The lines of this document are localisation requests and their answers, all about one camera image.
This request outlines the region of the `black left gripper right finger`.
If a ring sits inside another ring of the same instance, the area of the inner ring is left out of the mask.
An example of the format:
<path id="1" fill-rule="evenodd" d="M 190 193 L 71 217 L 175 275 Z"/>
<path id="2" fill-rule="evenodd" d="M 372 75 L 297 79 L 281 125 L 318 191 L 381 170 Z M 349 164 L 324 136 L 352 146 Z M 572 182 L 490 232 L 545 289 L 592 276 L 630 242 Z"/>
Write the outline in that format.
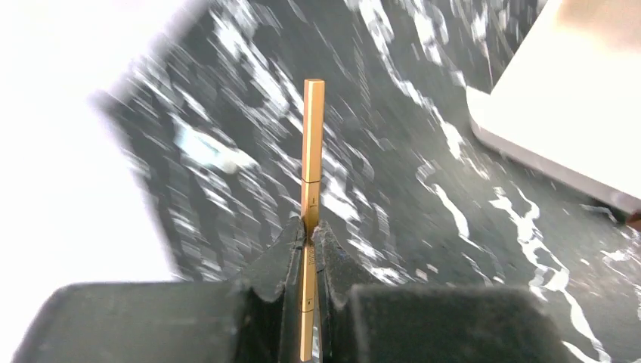
<path id="1" fill-rule="evenodd" d="M 389 286 L 315 229 L 323 362 L 567 362 L 542 305 L 511 287 Z"/>

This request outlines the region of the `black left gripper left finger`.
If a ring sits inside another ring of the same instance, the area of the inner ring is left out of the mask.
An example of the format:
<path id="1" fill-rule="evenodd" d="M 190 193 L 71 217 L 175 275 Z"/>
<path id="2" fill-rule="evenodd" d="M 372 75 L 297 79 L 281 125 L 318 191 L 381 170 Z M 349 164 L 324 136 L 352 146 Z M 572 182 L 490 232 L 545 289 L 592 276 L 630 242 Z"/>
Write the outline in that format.
<path id="1" fill-rule="evenodd" d="M 304 228 L 225 281 L 73 284 L 43 305 L 15 362 L 297 362 Z"/>

